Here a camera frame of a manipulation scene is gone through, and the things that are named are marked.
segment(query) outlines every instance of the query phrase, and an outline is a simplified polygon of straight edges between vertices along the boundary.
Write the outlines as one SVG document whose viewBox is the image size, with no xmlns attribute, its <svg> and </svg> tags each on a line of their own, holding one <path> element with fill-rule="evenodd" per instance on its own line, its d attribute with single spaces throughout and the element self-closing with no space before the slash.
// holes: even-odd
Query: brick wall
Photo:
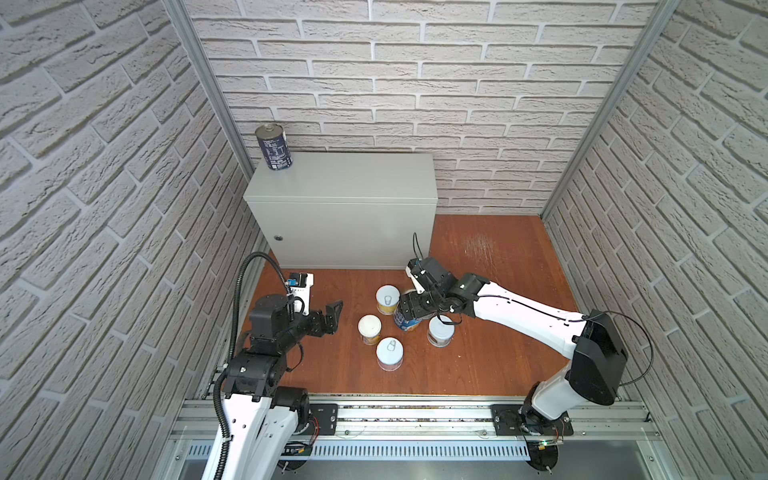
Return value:
<svg viewBox="0 0 768 480">
<path fill-rule="evenodd" d="M 0 478 L 148 478 L 257 229 L 161 2 L 0 2 Z"/>
<path fill-rule="evenodd" d="M 654 7 L 186 3 L 254 162 L 266 121 L 295 151 L 429 152 L 439 214 L 538 214 Z"/>
<path fill-rule="evenodd" d="M 684 0 L 547 222 L 580 305 L 651 334 L 637 387 L 690 478 L 768 475 L 766 15 Z"/>
</svg>

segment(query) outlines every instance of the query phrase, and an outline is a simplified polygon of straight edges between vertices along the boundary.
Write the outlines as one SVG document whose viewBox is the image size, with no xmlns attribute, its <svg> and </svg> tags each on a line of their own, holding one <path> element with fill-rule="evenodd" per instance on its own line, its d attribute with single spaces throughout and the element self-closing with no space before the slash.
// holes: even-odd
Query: wooden table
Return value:
<svg viewBox="0 0 768 480">
<path fill-rule="evenodd" d="M 576 310 L 538 217 L 438 215 L 429 256 L 457 278 L 465 272 L 477 273 L 522 296 Z M 280 385 L 301 386 L 315 393 L 523 396 L 535 382 L 549 378 L 566 363 L 564 357 L 530 337 L 467 316 L 442 349 L 428 342 L 426 321 L 403 332 L 391 316 L 376 310 L 376 290 L 386 284 L 401 292 L 412 288 L 404 270 L 310 272 L 315 274 L 310 308 L 324 310 L 327 303 L 344 301 L 339 331 L 323 338 L 305 337 L 302 365 L 287 373 Z M 261 296 L 282 292 L 277 275 L 267 265 L 251 306 Z M 357 322 L 369 313 L 382 320 L 382 338 L 394 336 L 405 348 L 403 364 L 395 372 L 381 370 L 376 348 L 360 340 Z M 243 328 L 250 328 L 247 319 Z M 299 349 L 294 348 L 288 365 L 298 361 Z"/>
</svg>

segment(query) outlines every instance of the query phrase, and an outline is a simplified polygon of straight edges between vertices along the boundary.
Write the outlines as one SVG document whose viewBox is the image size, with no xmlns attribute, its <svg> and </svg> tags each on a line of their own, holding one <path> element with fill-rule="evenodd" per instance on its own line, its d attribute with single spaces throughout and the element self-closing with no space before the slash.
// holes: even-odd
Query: cabinet door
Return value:
<svg viewBox="0 0 768 480">
<path fill-rule="evenodd" d="M 427 254 L 435 221 L 428 204 L 249 205 L 286 268 L 404 269 L 413 232 Z"/>
</svg>

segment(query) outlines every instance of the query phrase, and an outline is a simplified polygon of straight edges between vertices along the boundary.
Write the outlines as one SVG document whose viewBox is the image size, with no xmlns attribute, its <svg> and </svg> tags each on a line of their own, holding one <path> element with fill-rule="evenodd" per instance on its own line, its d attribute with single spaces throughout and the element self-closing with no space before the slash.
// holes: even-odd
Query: cabinet top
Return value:
<svg viewBox="0 0 768 480">
<path fill-rule="evenodd" d="M 246 202 L 436 204 L 431 154 L 295 152 L 293 165 L 260 165 Z"/>
</svg>

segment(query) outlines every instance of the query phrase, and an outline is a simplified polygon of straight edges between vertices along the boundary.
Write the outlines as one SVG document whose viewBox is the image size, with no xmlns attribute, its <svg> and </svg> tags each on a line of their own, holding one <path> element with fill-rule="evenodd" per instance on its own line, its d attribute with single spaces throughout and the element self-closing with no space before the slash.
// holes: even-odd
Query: cream plastic lid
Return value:
<svg viewBox="0 0 768 480">
<path fill-rule="evenodd" d="M 446 322 L 453 321 L 445 315 L 432 317 L 432 319 L 429 320 L 429 334 L 432 335 L 432 337 L 434 337 L 435 340 L 450 339 L 453 336 L 453 333 L 455 332 L 456 327 L 453 325 L 445 325 L 443 322 L 440 321 L 441 319 Z"/>
<path fill-rule="evenodd" d="M 357 331 L 360 335 L 372 337 L 377 336 L 382 331 L 382 321 L 376 315 L 365 315 L 357 323 Z"/>
<path fill-rule="evenodd" d="M 393 306 L 400 301 L 400 291 L 396 286 L 382 286 L 376 291 L 376 301 L 379 305 Z"/>
<path fill-rule="evenodd" d="M 395 365 L 402 360 L 402 343 L 393 336 L 388 336 L 376 347 L 376 356 L 385 365 Z"/>
</svg>

